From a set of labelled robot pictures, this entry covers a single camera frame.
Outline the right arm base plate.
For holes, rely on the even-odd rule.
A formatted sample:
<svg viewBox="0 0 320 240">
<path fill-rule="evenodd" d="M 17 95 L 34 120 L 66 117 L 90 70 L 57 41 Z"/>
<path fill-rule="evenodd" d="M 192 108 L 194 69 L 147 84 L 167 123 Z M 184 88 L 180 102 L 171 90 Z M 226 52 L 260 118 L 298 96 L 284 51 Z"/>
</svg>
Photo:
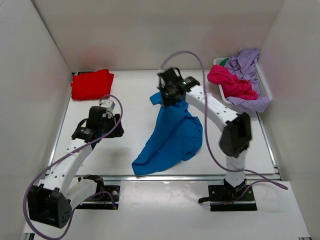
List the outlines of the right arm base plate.
<svg viewBox="0 0 320 240">
<path fill-rule="evenodd" d="M 246 185 L 235 195 L 225 185 L 209 185 L 208 196 L 198 199 L 199 204 L 209 203 L 211 212 L 257 211 L 253 188 Z"/>
</svg>

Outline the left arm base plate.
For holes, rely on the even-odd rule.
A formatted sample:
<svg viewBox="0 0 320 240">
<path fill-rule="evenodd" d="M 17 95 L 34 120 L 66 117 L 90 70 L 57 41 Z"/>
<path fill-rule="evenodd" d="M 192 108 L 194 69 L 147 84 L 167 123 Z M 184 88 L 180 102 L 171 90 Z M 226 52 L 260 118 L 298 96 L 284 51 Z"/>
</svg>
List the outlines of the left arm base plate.
<svg viewBox="0 0 320 240">
<path fill-rule="evenodd" d="M 79 210 L 117 210 L 119 208 L 119 200 L 121 193 L 121 186 L 119 184 L 104 183 L 103 191 L 107 193 L 101 193 L 93 198 L 88 199 L 81 205 L 78 205 L 76 209 Z"/>
</svg>

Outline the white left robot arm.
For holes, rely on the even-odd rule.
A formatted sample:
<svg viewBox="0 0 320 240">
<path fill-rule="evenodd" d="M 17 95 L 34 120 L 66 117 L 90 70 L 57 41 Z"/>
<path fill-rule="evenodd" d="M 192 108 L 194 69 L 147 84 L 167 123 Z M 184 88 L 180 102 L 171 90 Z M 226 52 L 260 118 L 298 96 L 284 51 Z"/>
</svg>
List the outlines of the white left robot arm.
<svg viewBox="0 0 320 240">
<path fill-rule="evenodd" d="M 124 134 L 121 115 L 113 112 L 115 103 L 108 100 L 89 109 L 88 117 L 81 120 L 71 136 L 66 158 L 55 161 L 49 174 L 28 190 L 27 216 L 42 224 L 63 228 L 73 210 L 89 198 L 104 195 L 103 179 L 87 174 L 71 185 L 84 160 L 104 138 L 119 138 Z"/>
</svg>

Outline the blue t shirt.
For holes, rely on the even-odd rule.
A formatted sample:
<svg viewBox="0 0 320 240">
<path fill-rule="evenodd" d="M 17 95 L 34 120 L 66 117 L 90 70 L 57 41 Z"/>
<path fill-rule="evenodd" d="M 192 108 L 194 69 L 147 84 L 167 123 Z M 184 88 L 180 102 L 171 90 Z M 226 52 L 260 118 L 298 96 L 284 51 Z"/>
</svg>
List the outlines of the blue t shirt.
<svg viewBox="0 0 320 240">
<path fill-rule="evenodd" d="M 153 133 L 131 164 L 137 177 L 163 172 L 188 161 L 203 145 L 203 126 L 197 116 L 191 115 L 187 102 L 181 100 L 164 106 L 159 92 L 149 99 L 161 107 Z"/>
</svg>

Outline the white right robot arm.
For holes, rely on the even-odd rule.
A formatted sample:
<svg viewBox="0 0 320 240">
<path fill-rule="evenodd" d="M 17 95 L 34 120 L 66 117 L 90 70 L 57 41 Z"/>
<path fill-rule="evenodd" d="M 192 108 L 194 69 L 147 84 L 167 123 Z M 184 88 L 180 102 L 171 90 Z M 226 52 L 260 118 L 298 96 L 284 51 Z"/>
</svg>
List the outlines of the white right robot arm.
<svg viewBox="0 0 320 240">
<path fill-rule="evenodd" d="M 236 200 L 247 183 L 244 168 L 252 140 L 250 116 L 226 107 L 206 93 L 204 86 L 194 77 L 183 78 L 176 67 L 159 70 L 157 75 L 158 89 L 165 106 L 184 100 L 205 114 L 205 120 L 211 120 L 220 130 L 218 144 L 226 156 L 224 195 L 229 200 Z"/>
</svg>

